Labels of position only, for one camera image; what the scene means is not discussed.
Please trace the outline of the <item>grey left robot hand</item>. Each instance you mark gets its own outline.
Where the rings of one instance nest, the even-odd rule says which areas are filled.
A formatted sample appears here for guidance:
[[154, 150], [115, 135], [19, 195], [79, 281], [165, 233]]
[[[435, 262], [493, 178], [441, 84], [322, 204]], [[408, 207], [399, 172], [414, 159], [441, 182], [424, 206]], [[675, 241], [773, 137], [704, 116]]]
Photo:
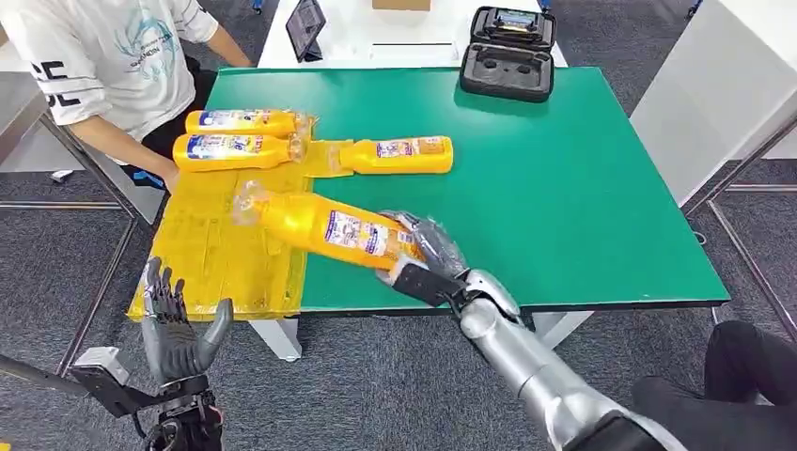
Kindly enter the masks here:
[[171, 275], [159, 257], [152, 257], [141, 277], [142, 336], [150, 372], [161, 385], [204, 374], [231, 329], [234, 313], [231, 299], [220, 300], [211, 326], [197, 335], [187, 316], [184, 281], [172, 283]]

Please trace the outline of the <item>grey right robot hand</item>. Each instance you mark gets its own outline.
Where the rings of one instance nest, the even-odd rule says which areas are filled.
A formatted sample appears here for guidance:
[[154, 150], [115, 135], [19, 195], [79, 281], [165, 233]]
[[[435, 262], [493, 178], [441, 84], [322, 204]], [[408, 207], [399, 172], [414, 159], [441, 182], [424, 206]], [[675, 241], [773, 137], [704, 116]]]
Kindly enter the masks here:
[[433, 219], [403, 210], [383, 210], [381, 215], [406, 228], [422, 255], [419, 258], [401, 256], [390, 270], [376, 270], [377, 278], [384, 284], [393, 286], [403, 268], [410, 263], [452, 278], [459, 277], [470, 269], [459, 246]]

